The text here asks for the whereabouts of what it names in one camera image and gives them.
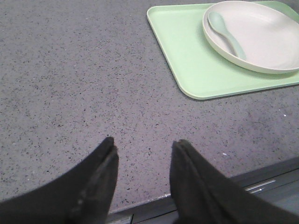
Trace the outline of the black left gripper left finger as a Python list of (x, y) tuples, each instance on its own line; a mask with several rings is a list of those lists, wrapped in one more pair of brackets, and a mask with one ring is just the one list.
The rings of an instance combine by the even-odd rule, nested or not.
[(118, 176), (112, 137), (67, 173), (0, 204), (2, 224), (104, 224)]

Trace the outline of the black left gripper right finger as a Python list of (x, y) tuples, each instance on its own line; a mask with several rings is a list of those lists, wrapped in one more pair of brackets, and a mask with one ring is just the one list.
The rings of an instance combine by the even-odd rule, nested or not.
[(172, 144), (171, 197), (176, 224), (297, 224), (299, 217), (246, 192), (187, 140)]

